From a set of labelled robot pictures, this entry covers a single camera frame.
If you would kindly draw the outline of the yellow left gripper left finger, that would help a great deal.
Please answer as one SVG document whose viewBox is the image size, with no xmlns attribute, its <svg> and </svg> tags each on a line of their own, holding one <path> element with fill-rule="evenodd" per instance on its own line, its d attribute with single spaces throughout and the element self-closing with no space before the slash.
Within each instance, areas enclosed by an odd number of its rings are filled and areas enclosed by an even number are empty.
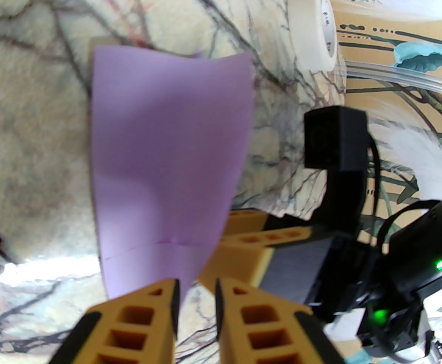
<svg viewBox="0 0 442 364">
<path fill-rule="evenodd" d="M 180 283 L 164 279 L 91 307 L 54 354 L 56 364 L 172 364 Z"/>
</svg>

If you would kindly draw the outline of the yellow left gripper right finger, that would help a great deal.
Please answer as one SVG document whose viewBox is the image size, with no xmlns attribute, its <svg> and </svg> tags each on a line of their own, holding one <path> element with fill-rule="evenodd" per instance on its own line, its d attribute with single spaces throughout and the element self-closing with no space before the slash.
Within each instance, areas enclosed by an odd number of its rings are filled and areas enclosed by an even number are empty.
<svg viewBox="0 0 442 364">
<path fill-rule="evenodd" d="M 344 364 L 312 310 L 232 278 L 215 285 L 221 364 Z"/>
</svg>

